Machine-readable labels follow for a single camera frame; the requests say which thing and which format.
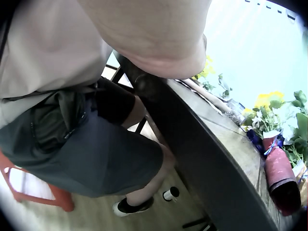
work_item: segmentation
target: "wooden table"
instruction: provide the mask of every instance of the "wooden table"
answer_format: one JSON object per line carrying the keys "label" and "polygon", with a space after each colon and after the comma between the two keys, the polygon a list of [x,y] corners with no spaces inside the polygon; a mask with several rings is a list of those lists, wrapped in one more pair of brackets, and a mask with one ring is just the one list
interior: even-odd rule
{"label": "wooden table", "polygon": [[236,124],[175,80],[147,74],[115,55],[219,231],[291,228],[297,216],[283,217],[276,209],[262,159]]}

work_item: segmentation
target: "flower bouquet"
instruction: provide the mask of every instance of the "flower bouquet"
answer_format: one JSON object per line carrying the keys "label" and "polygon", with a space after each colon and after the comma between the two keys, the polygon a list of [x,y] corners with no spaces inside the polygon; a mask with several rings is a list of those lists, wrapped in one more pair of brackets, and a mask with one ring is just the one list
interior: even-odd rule
{"label": "flower bouquet", "polygon": [[291,215],[301,205],[292,167],[300,161],[307,165],[307,100],[302,91],[294,92],[294,96],[295,100],[285,102],[283,94],[277,91],[260,94],[255,108],[243,112],[247,136],[266,158],[269,193],[284,216]]}

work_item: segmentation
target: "floor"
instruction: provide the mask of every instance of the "floor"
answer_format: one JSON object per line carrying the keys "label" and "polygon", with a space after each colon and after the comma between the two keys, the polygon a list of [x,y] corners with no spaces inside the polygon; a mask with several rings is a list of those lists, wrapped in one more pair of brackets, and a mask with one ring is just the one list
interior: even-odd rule
{"label": "floor", "polygon": [[[107,70],[108,77],[113,73]],[[126,78],[121,83],[129,85]],[[137,125],[130,128],[134,131]],[[148,123],[145,124],[141,134],[157,140]],[[11,183],[18,191],[23,190],[34,196],[52,198],[47,185],[30,174],[22,174],[19,170],[11,172]],[[166,202],[162,193],[176,186],[180,191],[177,200]],[[107,196],[88,198],[73,194],[75,209],[73,212],[64,212],[61,208],[43,205],[30,201],[18,203],[0,175],[0,205],[5,214],[17,230],[22,231],[178,231],[182,230],[184,223],[202,217],[200,208],[194,203],[189,192],[175,170],[165,180],[159,192],[154,196],[152,208],[142,214],[133,214],[128,217],[117,217],[112,212],[112,205],[122,197]],[[199,230],[201,225],[186,229],[186,231]]]}

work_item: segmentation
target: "yellow flower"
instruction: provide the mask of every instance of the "yellow flower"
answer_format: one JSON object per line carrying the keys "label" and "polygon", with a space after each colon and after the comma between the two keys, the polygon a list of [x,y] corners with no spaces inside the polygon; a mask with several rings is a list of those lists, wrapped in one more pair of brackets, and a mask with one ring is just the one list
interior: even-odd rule
{"label": "yellow flower", "polygon": [[269,93],[269,100],[278,100],[281,102],[284,102],[283,100],[284,94],[279,92],[279,91],[275,91],[275,92],[271,92]]}
{"label": "yellow flower", "polygon": [[251,110],[250,108],[245,108],[245,109],[243,110],[243,112],[242,112],[242,115],[243,115],[243,116],[247,116],[247,115],[249,115],[249,114],[256,114],[256,112],[253,111],[253,110]]}
{"label": "yellow flower", "polygon": [[270,102],[268,94],[259,94],[254,104],[254,107],[256,108],[264,107],[266,109],[269,107],[269,105]]}
{"label": "yellow flower", "polygon": [[206,56],[206,59],[209,61],[209,62],[213,62],[213,60],[211,59],[211,57],[209,55]]}
{"label": "yellow flower", "polygon": [[209,55],[206,56],[206,61],[205,61],[205,67],[203,69],[203,71],[201,71],[199,74],[197,74],[195,77],[193,77],[193,79],[198,79],[200,77],[207,77],[207,75],[209,73],[211,74],[215,74],[215,70],[212,66],[209,66],[209,62],[213,62],[213,60],[211,59],[211,57]]}
{"label": "yellow flower", "polygon": [[257,100],[255,102],[254,107],[260,109],[260,107],[264,107],[267,111],[270,110],[270,102],[272,100],[277,100],[280,102],[284,102],[283,100],[284,94],[279,91],[274,91],[269,94],[259,94]]}

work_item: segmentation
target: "white shoe sole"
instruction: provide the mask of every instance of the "white shoe sole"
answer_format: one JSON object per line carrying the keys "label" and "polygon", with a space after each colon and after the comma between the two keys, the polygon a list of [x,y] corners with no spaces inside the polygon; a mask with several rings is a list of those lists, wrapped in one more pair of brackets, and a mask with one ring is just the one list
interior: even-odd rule
{"label": "white shoe sole", "polygon": [[126,216],[131,215],[131,214],[143,213],[143,212],[145,212],[145,211],[148,210],[148,209],[146,209],[146,210],[138,211],[138,212],[135,212],[135,213],[124,213],[124,212],[121,212],[121,211],[118,209],[118,204],[119,204],[119,203],[120,203],[120,202],[115,203],[115,204],[113,205],[113,207],[112,207],[114,214],[117,215],[118,217],[126,217]]}

